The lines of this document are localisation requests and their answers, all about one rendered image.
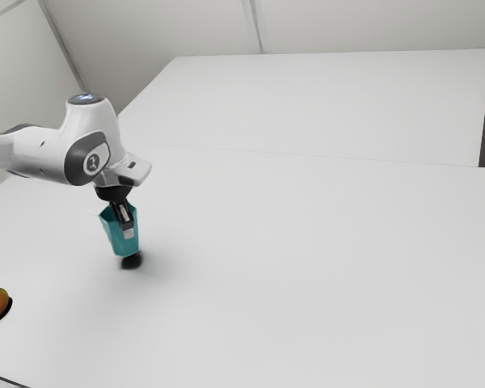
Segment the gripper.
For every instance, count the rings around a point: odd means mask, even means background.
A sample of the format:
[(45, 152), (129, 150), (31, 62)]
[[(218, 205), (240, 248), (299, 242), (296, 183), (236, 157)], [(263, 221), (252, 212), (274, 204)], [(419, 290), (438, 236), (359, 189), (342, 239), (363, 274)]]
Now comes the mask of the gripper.
[(131, 192), (131, 187), (124, 185), (108, 187), (94, 186), (94, 190), (100, 200), (110, 202), (109, 206), (112, 209), (116, 223), (120, 227), (123, 238), (133, 238), (134, 216), (129, 207), (129, 202), (126, 200), (128, 194)]

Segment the teal faceted mug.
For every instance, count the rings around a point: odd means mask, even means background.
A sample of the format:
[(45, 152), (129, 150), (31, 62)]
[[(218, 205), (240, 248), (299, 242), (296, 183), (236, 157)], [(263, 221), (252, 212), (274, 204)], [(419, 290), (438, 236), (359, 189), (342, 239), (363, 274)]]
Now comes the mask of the teal faceted mug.
[(117, 221), (111, 205), (106, 206), (99, 214), (100, 222), (113, 252), (122, 258), (134, 255), (140, 251), (137, 209), (131, 204), (128, 204), (128, 207), (130, 214), (133, 216), (133, 221), (128, 224), (127, 228), (123, 228)]

